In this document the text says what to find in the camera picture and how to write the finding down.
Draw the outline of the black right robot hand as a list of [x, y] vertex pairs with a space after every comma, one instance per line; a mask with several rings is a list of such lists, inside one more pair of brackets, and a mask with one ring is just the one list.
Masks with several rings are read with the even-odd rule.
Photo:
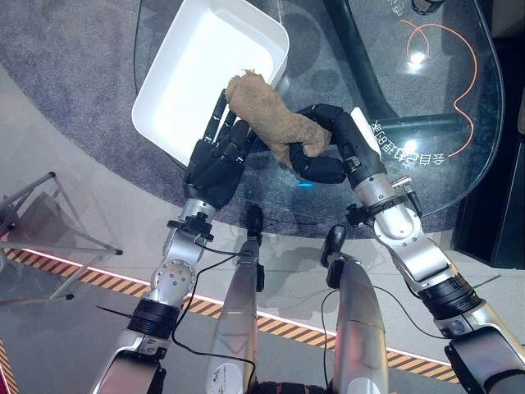
[[298, 143], [290, 145], [290, 162], [295, 172], [305, 180], [323, 184], [338, 184], [348, 180], [352, 187], [387, 170], [381, 160], [381, 150], [361, 108], [346, 112], [330, 104], [315, 104], [297, 113], [328, 132], [329, 145], [338, 148], [340, 156], [309, 157]]

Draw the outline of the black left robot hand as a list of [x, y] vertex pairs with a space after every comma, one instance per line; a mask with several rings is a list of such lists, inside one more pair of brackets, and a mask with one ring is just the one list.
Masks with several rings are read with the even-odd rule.
[[233, 111], [223, 114], [226, 105], [226, 91], [222, 90], [184, 178], [185, 198], [200, 200], [217, 211], [230, 203], [256, 140], [248, 122]]

